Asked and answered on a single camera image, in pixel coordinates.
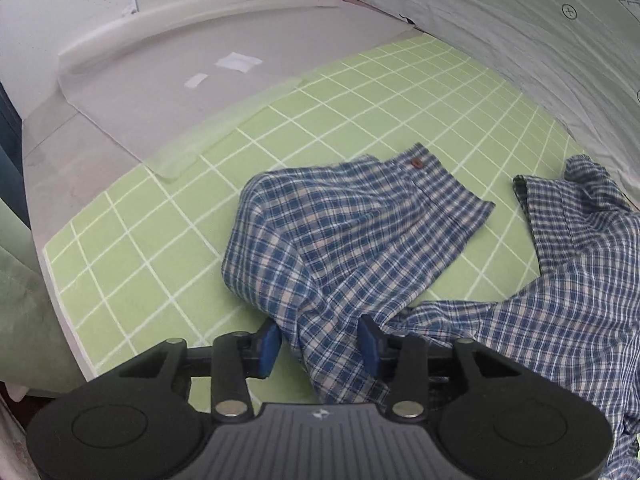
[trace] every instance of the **brown button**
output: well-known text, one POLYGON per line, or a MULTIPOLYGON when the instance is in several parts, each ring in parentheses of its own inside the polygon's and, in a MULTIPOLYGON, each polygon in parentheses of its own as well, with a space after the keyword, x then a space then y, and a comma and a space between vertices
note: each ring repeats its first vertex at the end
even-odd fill
POLYGON ((414 158, 411 159, 411 165, 416 170, 421 170, 422 168, 424 168, 424 162, 421 161, 420 158, 418 158, 417 156, 414 156, 414 158))

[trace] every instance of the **white tape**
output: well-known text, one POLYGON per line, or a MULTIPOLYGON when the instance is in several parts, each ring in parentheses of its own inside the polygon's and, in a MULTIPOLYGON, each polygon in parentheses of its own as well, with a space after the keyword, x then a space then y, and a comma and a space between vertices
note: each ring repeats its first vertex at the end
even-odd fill
POLYGON ((258 59, 257 57, 244 56, 243 54, 232 52, 228 56, 219 59, 216 62, 216 66, 221 66, 222 68, 229 68, 231 70, 238 70, 239 72, 247 73, 254 66, 260 65, 261 63, 262 60, 258 59))
POLYGON ((191 79, 189 79, 184 85, 187 88, 191 88, 191 89, 196 88, 196 86, 202 83, 207 77, 209 77, 207 74, 196 74, 191 79))

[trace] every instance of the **plaid shirt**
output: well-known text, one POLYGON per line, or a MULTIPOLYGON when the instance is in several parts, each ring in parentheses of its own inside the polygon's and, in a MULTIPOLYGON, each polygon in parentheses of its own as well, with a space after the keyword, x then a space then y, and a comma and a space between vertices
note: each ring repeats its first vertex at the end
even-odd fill
POLYGON ((501 303, 407 306, 490 215, 417 144, 386 162, 261 174, 242 192, 227 286, 279 324, 324 402, 383 402, 356 348, 363 314, 389 333, 473 337, 599 407, 616 445, 603 478, 636 480, 640 215, 588 157, 564 180, 517 176, 541 277, 501 303))

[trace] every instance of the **silver screw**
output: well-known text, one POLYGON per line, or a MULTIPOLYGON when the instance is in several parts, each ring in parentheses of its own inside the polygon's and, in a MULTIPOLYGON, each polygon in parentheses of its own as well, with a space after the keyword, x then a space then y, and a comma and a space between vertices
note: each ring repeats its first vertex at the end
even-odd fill
POLYGON ((415 418, 422 415, 424 412, 424 406, 420 402, 414 402, 412 400, 401 400, 396 402, 391 410, 402 418, 415 418))
POLYGON ((216 411, 224 416, 240 416, 248 409, 249 407, 242 400, 223 400, 216 404, 216 411))

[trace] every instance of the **green grid mat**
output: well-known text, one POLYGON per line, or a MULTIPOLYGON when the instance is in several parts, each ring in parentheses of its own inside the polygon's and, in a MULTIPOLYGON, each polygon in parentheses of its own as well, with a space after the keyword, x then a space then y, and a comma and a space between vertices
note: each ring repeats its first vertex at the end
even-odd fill
MULTIPOLYGON (((242 186, 256 173, 386 159, 421 142, 469 190, 496 203, 487 223, 420 299, 498 301, 538 275, 515 174, 560 176, 582 153, 500 76, 423 35, 325 66, 166 182, 140 165, 47 245, 56 295, 87 362, 104 373, 168 337, 191 346, 255 330, 264 317, 231 294, 220 263, 242 186)), ((261 401, 314 399, 283 349, 261 401)), ((207 380, 191 402, 208 409, 207 380)))

